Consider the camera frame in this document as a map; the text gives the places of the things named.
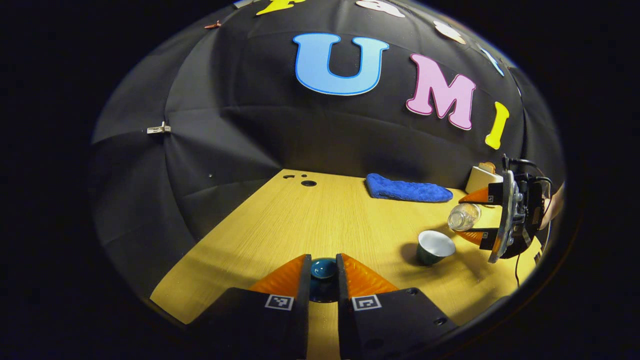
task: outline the plastic bottle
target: plastic bottle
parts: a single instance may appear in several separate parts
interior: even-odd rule
[[[476,204],[458,204],[451,210],[447,222],[451,230],[467,231],[476,224],[481,215],[482,211]]]

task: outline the blue microfiber cloth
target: blue microfiber cloth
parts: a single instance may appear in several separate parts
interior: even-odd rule
[[[453,199],[453,193],[435,184],[391,181],[378,174],[367,175],[367,187],[372,197],[419,202],[443,202]]]

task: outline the letter m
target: letter m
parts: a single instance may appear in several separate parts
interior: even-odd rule
[[[458,74],[451,85],[447,85],[435,61],[420,54],[412,54],[411,60],[418,67],[418,80],[413,99],[407,100],[406,107],[414,113],[430,115],[433,107],[429,105],[429,97],[433,94],[439,118],[444,118],[455,102],[456,108],[449,115],[449,122],[463,130],[471,129],[471,100],[476,84],[468,77]]]

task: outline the blue letter u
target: blue letter u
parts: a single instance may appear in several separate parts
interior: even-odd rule
[[[298,45],[296,77],[302,85],[323,94],[358,95],[378,84],[382,51],[389,44],[373,38],[353,38],[360,46],[360,71],[354,76],[338,76],[329,70],[331,46],[340,42],[334,34],[310,33],[293,38]]]

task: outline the teal cup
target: teal cup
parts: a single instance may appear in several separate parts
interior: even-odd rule
[[[427,230],[418,235],[418,260],[433,265],[456,252],[456,244],[445,234]]]

